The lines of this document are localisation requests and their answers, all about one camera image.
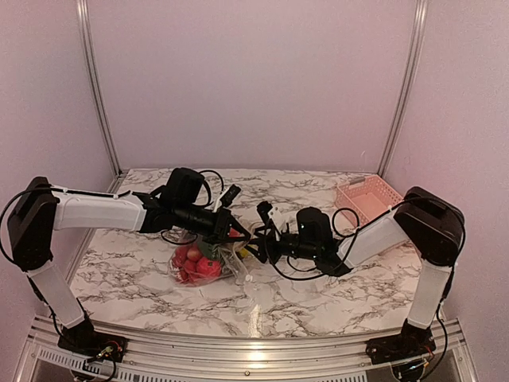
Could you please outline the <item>yellow fake pepper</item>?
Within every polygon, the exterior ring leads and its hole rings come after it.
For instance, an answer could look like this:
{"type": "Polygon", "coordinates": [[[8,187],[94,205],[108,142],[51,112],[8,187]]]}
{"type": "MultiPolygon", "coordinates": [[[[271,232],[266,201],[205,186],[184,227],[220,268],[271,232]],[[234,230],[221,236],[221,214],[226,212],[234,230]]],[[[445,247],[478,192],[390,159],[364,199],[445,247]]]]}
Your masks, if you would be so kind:
{"type": "Polygon", "coordinates": [[[242,248],[236,252],[240,259],[245,259],[249,256],[250,252],[246,248],[242,248]]]}

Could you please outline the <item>clear zip top bag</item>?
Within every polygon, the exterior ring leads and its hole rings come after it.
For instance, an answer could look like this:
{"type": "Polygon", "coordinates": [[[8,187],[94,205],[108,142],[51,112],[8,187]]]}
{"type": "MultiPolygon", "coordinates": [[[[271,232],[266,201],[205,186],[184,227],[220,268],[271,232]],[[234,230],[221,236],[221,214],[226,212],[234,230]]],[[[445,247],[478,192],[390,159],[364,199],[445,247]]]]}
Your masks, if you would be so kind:
{"type": "Polygon", "coordinates": [[[161,238],[173,245],[169,276],[183,287],[202,287],[229,278],[240,285],[254,281],[247,266],[250,233],[243,228],[231,228],[227,242],[221,244],[210,244],[202,235],[185,230],[179,234],[163,231],[161,238]]]}

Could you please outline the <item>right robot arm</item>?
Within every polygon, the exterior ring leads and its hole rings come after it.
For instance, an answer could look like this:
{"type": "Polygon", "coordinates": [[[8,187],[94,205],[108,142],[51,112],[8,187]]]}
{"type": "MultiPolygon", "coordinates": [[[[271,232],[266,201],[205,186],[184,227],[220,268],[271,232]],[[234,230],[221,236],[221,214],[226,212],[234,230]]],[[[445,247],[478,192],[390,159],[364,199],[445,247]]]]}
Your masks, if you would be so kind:
{"type": "Polygon", "coordinates": [[[256,228],[249,247],[261,263],[278,266],[281,257],[313,263],[315,276],[343,277],[360,265],[404,244],[421,257],[421,271],[409,314],[399,334],[371,341],[371,351],[387,349],[409,357],[426,347],[431,324],[452,284],[457,259],[466,242],[464,214],[455,206],[421,187],[409,189],[404,198],[363,224],[357,212],[349,234],[341,234],[334,218],[308,207],[297,212],[297,232],[276,216],[268,202],[258,205],[262,226],[256,228]]]}

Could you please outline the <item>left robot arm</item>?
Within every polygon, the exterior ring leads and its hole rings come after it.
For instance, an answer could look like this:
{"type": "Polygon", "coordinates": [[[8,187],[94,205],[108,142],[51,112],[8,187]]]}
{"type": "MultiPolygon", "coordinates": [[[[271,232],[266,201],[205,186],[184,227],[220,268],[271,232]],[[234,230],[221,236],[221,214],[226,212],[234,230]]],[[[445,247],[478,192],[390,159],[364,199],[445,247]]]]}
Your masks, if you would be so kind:
{"type": "Polygon", "coordinates": [[[143,234],[182,228],[210,244],[248,241],[251,234],[229,209],[239,187],[231,186],[216,205],[198,205],[196,199],[206,186],[201,172],[184,167],[174,169],[169,180],[151,193],[95,193],[35,177],[1,212],[10,243],[10,249],[1,252],[27,275],[38,297],[60,320],[63,343],[93,354],[103,343],[102,335],[53,262],[52,234],[72,228],[143,234]]]}

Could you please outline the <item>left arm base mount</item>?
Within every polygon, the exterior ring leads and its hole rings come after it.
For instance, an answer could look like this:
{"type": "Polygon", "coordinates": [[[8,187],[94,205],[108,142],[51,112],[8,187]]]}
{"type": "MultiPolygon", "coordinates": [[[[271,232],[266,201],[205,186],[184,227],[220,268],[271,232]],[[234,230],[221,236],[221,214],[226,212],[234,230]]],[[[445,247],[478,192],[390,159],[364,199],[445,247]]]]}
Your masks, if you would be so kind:
{"type": "Polygon", "coordinates": [[[107,347],[111,347],[112,351],[110,352],[110,356],[103,356],[103,359],[121,363],[126,351],[127,339],[109,333],[95,332],[91,339],[87,338],[86,345],[74,345],[62,336],[59,337],[57,345],[61,349],[88,356],[95,360],[100,359],[99,353],[101,351],[105,350],[107,347]]]}

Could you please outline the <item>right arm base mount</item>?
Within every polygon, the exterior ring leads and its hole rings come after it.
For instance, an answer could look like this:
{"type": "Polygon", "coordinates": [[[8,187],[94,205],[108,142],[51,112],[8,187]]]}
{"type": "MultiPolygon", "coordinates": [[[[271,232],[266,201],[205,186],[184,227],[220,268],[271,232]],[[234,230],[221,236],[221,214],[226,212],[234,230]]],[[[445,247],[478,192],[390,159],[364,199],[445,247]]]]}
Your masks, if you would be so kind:
{"type": "Polygon", "coordinates": [[[418,340],[413,337],[393,335],[369,340],[365,352],[372,364],[383,364],[431,354],[436,348],[433,337],[418,340]]]}

